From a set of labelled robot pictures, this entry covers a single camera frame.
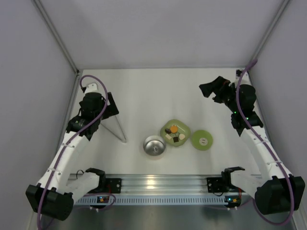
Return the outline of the metal serving tongs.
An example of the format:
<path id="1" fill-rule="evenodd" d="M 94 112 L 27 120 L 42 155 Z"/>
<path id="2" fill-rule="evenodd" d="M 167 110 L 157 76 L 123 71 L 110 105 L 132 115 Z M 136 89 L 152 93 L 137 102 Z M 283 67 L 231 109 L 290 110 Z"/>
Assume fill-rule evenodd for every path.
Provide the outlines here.
<path id="1" fill-rule="evenodd" d="M 127 143 L 127 136 L 121 124 L 119 115 L 114 115 L 102 120 L 100 125 L 122 143 Z"/>

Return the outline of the green round lid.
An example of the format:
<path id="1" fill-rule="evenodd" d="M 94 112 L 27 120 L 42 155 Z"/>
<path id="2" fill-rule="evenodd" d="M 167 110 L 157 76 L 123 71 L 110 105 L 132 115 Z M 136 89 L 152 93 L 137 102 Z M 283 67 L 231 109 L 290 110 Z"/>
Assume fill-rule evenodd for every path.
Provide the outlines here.
<path id="1" fill-rule="evenodd" d="M 206 130 L 197 130 L 190 137 L 191 143 L 197 150 L 209 150 L 213 144 L 212 135 Z"/>

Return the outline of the orange round cookie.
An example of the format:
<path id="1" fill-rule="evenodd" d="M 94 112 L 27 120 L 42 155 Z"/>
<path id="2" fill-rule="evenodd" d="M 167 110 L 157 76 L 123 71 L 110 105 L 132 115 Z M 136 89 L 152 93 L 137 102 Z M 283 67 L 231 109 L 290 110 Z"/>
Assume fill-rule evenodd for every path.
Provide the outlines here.
<path id="1" fill-rule="evenodd" d="M 177 133 L 178 127 L 177 126 L 171 126 L 170 130 L 171 130 L 172 133 Z"/>

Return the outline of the dark oval chocolate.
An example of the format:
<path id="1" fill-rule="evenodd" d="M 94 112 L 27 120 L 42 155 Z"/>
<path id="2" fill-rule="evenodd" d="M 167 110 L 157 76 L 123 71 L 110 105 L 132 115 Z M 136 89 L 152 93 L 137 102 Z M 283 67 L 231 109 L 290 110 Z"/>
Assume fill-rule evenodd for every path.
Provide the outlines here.
<path id="1" fill-rule="evenodd" d="M 165 132 L 166 132 L 167 134 L 171 134 L 171 130 L 168 129 L 168 128 L 165 129 Z"/>

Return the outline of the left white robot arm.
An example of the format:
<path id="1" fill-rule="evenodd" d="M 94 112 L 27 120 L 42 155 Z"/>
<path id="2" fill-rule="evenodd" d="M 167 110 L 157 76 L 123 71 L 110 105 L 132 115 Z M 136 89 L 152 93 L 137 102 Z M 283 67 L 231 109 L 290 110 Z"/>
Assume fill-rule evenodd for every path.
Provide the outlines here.
<path id="1" fill-rule="evenodd" d="M 104 171 L 89 168 L 72 183 L 70 173 L 78 157 L 99 129 L 101 120 L 118 115 L 113 96 L 103 97 L 97 83 L 82 88 L 78 114 L 67 125 L 62 144 L 43 177 L 29 185 L 25 194 L 37 214 L 57 220 L 66 220 L 75 203 L 86 194 L 105 194 L 111 191 Z"/>

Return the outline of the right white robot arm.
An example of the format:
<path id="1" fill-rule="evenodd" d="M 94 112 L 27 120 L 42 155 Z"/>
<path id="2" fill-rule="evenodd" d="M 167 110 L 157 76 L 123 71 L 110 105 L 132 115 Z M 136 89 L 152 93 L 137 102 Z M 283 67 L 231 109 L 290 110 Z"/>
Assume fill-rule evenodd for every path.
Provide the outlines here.
<path id="1" fill-rule="evenodd" d="M 255 179 L 242 167 L 221 172 L 226 188 L 240 188 L 250 195 L 263 215 L 296 211 L 305 189 L 305 182 L 284 166 L 269 142 L 263 123 L 254 110 L 256 90 L 253 86 L 234 83 L 219 76 L 199 86 L 204 97 L 214 93 L 214 102 L 225 104 L 232 112 L 231 123 L 253 156 L 261 179 Z"/>

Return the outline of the round steel lunch box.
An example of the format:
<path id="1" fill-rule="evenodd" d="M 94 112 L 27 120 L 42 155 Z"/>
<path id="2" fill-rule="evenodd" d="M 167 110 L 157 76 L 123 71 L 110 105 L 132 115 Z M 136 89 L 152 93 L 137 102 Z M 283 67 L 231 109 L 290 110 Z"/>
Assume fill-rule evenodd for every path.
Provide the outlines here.
<path id="1" fill-rule="evenodd" d="M 166 150 L 166 142 L 161 136 L 153 135 L 147 137 L 142 146 L 144 152 L 154 159 L 162 157 Z"/>

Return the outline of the green square dish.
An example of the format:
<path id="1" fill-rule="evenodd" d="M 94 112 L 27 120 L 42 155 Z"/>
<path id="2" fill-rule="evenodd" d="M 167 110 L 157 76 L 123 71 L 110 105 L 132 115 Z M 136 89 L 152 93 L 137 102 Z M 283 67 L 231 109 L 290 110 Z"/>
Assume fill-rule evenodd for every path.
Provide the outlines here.
<path id="1" fill-rule="evenodd" d="M 177 119 L 171 119 L 160 129 L 160 136 L 173 147 L 185 144 L 191 135 L 190 128 Z"/>

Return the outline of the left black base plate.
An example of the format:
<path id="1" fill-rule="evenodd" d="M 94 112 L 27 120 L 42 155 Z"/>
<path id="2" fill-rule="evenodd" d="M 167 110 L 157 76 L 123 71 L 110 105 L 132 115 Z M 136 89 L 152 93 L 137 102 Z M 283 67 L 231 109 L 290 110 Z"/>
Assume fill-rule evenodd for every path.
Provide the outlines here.
<path id="1" fill-rule="evenodd" d="M 98 187 L 90 190 L 88 194 L 98 194 L 98 193 L 120 194 L 121 186 L 122 186 L 121 178 L 106 178 L 103 181 L 99 181 Z"/>

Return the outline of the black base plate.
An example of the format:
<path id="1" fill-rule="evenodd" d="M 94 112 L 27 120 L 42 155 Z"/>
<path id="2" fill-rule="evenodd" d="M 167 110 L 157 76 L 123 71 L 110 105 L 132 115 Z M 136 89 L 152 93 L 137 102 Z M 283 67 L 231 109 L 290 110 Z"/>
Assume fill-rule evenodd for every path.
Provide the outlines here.
<path id="1" fill-rule="evenodd" d="M 98 194 L 98 193 L 120 194 L 121 186 L 122 186 L 121 178 L 106 178 L 103 181 L 99 181 L 98 187 L 90 190 L 88 194 Z"/>
<path id="2" fill-rule="evenodd" d="M 222 177 L 207 177 L 207 190 L 209 193 L 225 193 L 229 191 L 228 183 Z"/>

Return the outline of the aluminium mounting rail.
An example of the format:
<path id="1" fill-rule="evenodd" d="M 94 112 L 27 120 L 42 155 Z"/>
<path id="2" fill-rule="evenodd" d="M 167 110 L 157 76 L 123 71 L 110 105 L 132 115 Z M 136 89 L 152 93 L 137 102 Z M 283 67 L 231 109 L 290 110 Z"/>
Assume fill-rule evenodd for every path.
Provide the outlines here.
<path id="1" fill-rule="evenodd" d="M 108 174 L 121 179 L 121 195 L 170 196 L 208 193 L 207 178 L 220 175 Z"/>

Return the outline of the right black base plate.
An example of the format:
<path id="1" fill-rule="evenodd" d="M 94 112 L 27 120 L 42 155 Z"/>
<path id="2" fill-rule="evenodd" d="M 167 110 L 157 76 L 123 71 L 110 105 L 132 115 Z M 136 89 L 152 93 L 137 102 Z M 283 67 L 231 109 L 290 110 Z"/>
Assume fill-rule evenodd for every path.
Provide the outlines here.
<path id="1" fill-rule="evenodd" d="M 225 193 L 229 191 L 228 183 L 222 177 L 207 177 L 207 190 L 209 193 Z"/>

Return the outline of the right aluminium frame post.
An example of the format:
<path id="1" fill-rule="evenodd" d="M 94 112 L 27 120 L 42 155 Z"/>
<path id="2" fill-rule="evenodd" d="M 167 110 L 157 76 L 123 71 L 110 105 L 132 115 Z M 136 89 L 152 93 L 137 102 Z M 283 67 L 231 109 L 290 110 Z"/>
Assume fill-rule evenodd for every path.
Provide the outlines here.
<path id="1" fill-rule="evenodd" d="M 263 32 L 263 35 L 261 36 L 254 52 L 252 53 L 248 64 L 255 59 L 258 59 L 261 52 L 265 48 L 266 44 L 268 43 L 270 37 L 272 36 L 274 30 L 276 29 L 278 23 L 282 19 L 282 16 L 286 12 L 287 8 L 290 6 L 292 3 L 292 0 L 283 0 L 281 3 L 278 5 L 277 9 L 275 10 L 272 18 L 270 19 L 265 31 Z"/>

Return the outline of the aluminium frame post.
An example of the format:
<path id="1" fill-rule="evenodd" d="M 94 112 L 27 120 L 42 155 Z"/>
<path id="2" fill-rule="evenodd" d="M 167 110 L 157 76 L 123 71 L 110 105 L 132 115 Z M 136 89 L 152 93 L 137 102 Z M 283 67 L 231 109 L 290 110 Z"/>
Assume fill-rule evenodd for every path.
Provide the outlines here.
<path id="1" fill-rule="evenodd" d="M 268 43 L 270 37 L 272 36 L 274 30 L 276 29 L 278 23 L 282 19 L 282 16 L 286 12 L 287 8 L 290 6 L 292 3 L 292 0 L 283 0 L 281 3 L 278 5 L 277 9 L 275 10 L 272 18 L 270 19 L 265 31 L 263 32 L 263 35 L 261 36 L 254 52 L 252 53 L 248 64 L 255 59 L 258 59 L 261 52 L 265 48 L 266 44 Z"/>
<path id="2" fill-rule="evenodd" d="M 59 49 L 61 50 L 63 56 L 65 57 L 66 61 L 68 62 L 70 68 L 74 72 L 75 75 L 79 74 L 79 70 L 74 63 L 67 47 L 65 46 L 65 43 L 63 42 L 61 36 L 59 35 L 54 23 L 52 22 L 52 19 L 50 18 L 48 12 L 46 11 L 42 1 L 40 0 L 32 0 L 31 1 L 38 13 L 40 14 L 41 18 L 46 24 L 47 29 L 50 31 L 51 35 L 53 36 L 55 42 L 57 43 Z"/>

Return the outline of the left aluminium frame post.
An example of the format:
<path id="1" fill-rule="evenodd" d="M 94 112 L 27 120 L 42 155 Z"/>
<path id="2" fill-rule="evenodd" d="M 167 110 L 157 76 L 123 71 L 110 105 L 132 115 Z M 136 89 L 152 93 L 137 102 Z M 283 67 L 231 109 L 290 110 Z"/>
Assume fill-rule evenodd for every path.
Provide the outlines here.
<path id="1" fill-rule="evenodd" d="M 40 0 L 32 0 L 31 1 L 38 13 L 40 14 L 41 18 L 46 24 L 47 29 L 50 31 L 51 35 L 53 36 L 55 42 L 57 43 L 59 49 L 61 50 L 63 56 L 65 57 L 66 61 L 68 62 L 70 68 L 74 72 L 75 75 L 79 74 L 79 70 L 74 63 L 67 47 L 65 46 L 65 43 L 63 42 L 61 36 L 59 35 L 54 23 L 52 22 L 52 19 L 50 18 L 48 12 L 46 11 L 42 1 Z"/>

